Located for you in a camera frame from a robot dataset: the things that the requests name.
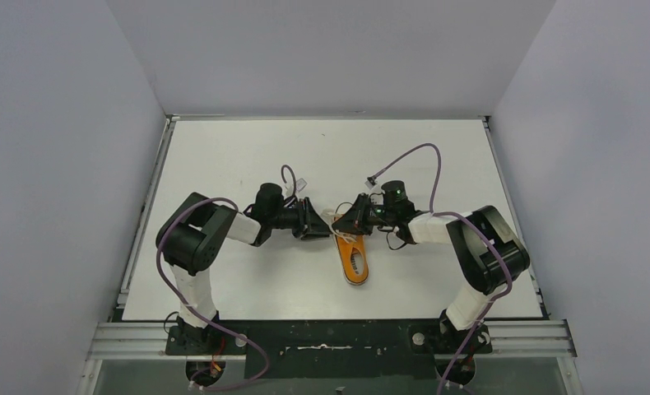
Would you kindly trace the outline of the orange canvas sneaker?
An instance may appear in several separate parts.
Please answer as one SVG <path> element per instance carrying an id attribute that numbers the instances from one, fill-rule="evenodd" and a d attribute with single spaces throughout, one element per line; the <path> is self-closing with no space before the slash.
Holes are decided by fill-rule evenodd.
<path id="1" fill-rule="evenodd" d="M 353 286 L 363 285 L 369 278 L 369 264 L 366 257 L 364 237 L 356 236 L 349 244 L 334 236 L 338 256 L 345 279 Z"/>

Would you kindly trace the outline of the cream shoelace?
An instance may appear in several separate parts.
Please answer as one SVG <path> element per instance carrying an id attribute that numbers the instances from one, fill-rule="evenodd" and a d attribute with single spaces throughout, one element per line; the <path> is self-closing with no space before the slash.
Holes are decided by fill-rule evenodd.
<path id="1" fill-rule="evenodd" d="M 325 221 L 331 233 L 338 239 L 344 240 L 349 244 L 353 244 L 356 241 L 356 236 L 348 234 L 346 232 L 335 230 L 334 223 L 341 217 L 341 214 L 332 208 L 325 208 L 320 211 L 320 216 Z"/>

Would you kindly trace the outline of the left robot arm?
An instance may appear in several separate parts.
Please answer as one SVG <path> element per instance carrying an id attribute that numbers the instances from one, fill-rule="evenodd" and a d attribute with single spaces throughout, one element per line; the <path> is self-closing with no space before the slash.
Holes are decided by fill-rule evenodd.
<path id="1" fill-rule="evenodd" d="M 264 183 L 254 203 L 239 211 L 229 199 L 191 193 L 156 236 L 156 268 L 180 301 L 179 344 L 209 351 L 220 340 L 218 309 L 211 294 L 210 267 L 228 239 L 259 247 L 274 230 L 299 240 L 326 239 L 328 224 L 304 197 L 285 197 L 281 186 Z"/>

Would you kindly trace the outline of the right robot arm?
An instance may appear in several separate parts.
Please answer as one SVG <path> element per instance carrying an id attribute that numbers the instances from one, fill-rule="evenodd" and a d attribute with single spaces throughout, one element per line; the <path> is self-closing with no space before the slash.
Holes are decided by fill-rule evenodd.
<path id="1" fill-rule="evenodd" d="M 496 300 L 530 267 L 530 257 L 499 211 L 489 205 L 468 214 L 431 213 L 416 209 L 401 180 L 382 186 L 383 200 L 360 194 L 332 228 L 340 234 L 370 235 L 390 230 L 405 245 L 449 244 L 463 275 L 454 301 L 439 317 L 439 340 L 446 349 L 460 351 L 471 341 Z"/>

